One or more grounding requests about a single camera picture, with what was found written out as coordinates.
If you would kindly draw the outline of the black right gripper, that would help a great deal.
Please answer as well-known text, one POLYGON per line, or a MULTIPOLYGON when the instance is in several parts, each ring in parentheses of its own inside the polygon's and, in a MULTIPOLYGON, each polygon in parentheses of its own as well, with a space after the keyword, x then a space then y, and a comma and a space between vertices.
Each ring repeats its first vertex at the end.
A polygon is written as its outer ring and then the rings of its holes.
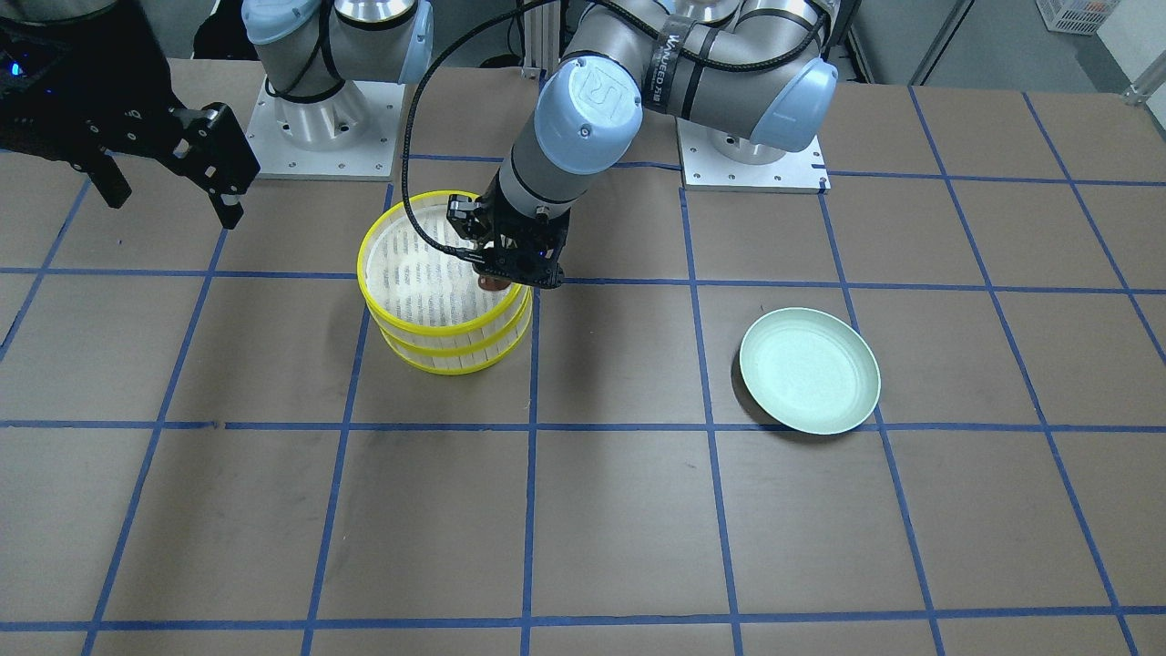
POLYGON ((236 230, 260 170, 226 104, 189 108, 138 1, 3 2, 3 150, 64 161, 108 209, 132 188, 113 154, 155 160, 236 230))

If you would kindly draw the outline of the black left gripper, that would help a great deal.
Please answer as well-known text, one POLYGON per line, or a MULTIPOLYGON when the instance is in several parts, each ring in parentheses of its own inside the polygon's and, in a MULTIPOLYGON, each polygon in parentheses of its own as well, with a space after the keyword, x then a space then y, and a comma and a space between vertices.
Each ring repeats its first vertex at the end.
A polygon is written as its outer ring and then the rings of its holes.
POLYGON ((543 205, 538 205, 534 216, 522 216, 496 188, 482 198, 455 192, 447 203, 447 221, 455 235, 472 244, 469 251, 457 251, 456 258, 471 262, 486 277, 546 290, 566 282, 559 258, 566 249, 569 217, 569 211, 552 216, 543 205))

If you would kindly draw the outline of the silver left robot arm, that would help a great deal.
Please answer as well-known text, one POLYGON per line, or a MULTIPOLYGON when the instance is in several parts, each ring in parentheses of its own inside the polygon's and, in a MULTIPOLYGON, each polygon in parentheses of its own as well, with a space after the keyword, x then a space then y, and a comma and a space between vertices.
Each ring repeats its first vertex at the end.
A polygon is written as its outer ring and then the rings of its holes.
POLYGON ((647 112, 782 151, 812 144, 837 86, 838 1, 591 1, 490 186, 447 219, 482 278, 557 288, 570 209, 628 151, 647 112))

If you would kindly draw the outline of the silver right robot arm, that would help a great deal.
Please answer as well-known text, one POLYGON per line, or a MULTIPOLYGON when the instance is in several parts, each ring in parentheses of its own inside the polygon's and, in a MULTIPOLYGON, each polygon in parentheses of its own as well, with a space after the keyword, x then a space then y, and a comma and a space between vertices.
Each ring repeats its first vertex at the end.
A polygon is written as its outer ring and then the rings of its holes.
MULTIPOLYGON (((357 80, 417 82, 431 58, 424 1, 243 1, 271 96, 318 105, 357 80)), ((224 230, 241 220, 260 163, 229 104, 189 108, 138 1, 3 2, 3 150, 61 161, 119 209, 114 154, 154 160, 199 186, 224 230)))

